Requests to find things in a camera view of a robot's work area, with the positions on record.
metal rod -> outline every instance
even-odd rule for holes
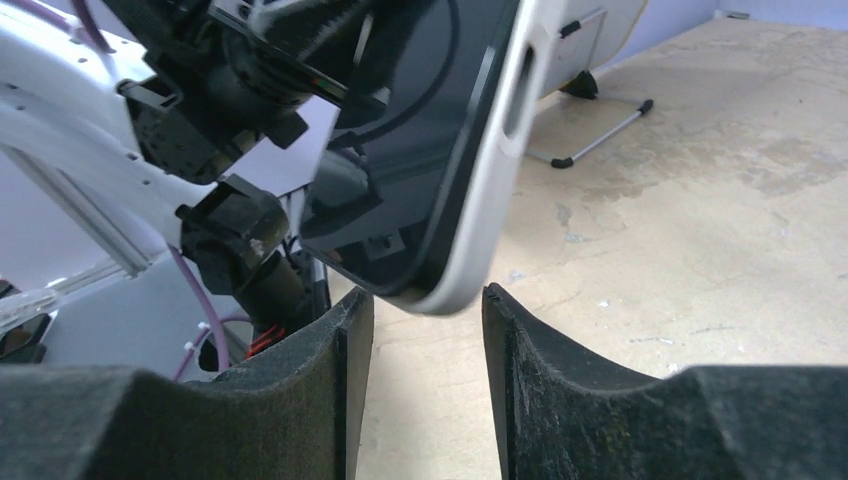
[[[572,155],[572,156],[571,156],[571,159],[572,159],[573,161],[575,161],[575,162],[576,162],[576,161],[577,161],[577,159],[579,159],[579,158],[580,158],[580,157],[582,157],[583,155],[586,155],[587,153],[589,153],[592,149],[594,149],[594,148],[595,148],[595,147],[597,147],[598,145],[600,145],[600,144],[604,143],[604,142],[605,142],[608,138],[610,138],[611,136],[615,135],[616,133],[618,133],[619,131],[621,131],[624,127],[626,127],[626,126],[630,125],[630,124],[631,124],[634,120],[636,120],[637,118],[639,118],[639,117],[641,117],[641,116],[642,116],[642,112],[635,112],[635,113],[633,113],[633,114],[632,114],[632,115],[630,115],[629,117],[625,118],[625,119],[624,119],[621,123],[619,123],[618,125],[616,125],[616,126],[612,127],[612,130],[610,130],[610,131],[608,131],[607,133],[605,133],[605,134],[601,135],[600,137],[596,138],[596,139],[595,139],[595,141],[593,141],[593,142],[592,142],[592,143],[590,143],[589,145],[586,145],[585,147],[583,147],[583,150],[580,150],[579,152],[577,152],[577,153],[575,153],[574,155]]]

concrete floor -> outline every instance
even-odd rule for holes
[[[848,34],[716,20],[600,85],[656,109],[571,170],[525,162],[491,281],[654,376],[848,364]],[[531,145],[564,154],[632,111],[547,105]],[[479,304],[378,303],[359,474],[499,478]]]

metal stand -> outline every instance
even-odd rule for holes
[[[586,32],[590,34],[593,32],[594,37],[592,38],[591,48],[590,50],[588,50],[589,54],[585,57],[586,69],[578,73],[570,82],[568,82],[564,87],[560,88],[559,91],[571,95],[572,97],[581,98],[584,100],[597,100],[599,98],[607,98],[609,100],[618,100],[634,103],[635,105],[638,105],[638,107],[632,115],[622,120],[621,123],[619,123],[612,129],[610,129],[608,132],[604,133],[603,135],[592,141],[592,143],[584,147],[579,152],[569,157],[558,157],[533,149],[527,149],[525,151],[527,155],[542,160],[543,162],[550,164],[553,168],[564,169],[574,166],[574,163],[582,156],[586,155],[595,147],[605,142],[608,138],[623,130],[624,127],[633,123],[633,121],[635,121],[637,118],[647,115],[648,112],[650,112],[651,109],[654,107],[654,101],[650,98],[644,101],[640,100],[634,102],[632,100],[627,99],[605,97],[599,94],[598,83],[595,81],[595,77],[588,70],[588,68],[589,63],[593,60],[594,49],[595,45],[597,44],[598,37],[600,37],[600,34],[603,31],[603,19],[605,17],[605,14],[606,10],[596,10],[580,20],[575,20],[569,23],[568,25],[563,27],[562,30],[560,30],[560,38],[562,38],[564,42],[573,40],[572,37],[578,32]]]

red wire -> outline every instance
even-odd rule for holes
[[[273,326],[269,328],[265,333],[257,337],[256,340],[250,345],[247,353],[245,354],[245,358],[251,358],[256,354],[264,351],[271,345],[279,342],[286,335],[286,329],[280,326]]]

black foam holder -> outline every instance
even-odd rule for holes
[[[848,369],[703,366],[659,380],[500,285],[483,333],[504,479],[848,478]]]
[[[353,479],[373,335],[354,289],[208,383],[0,367],[0,478]]]

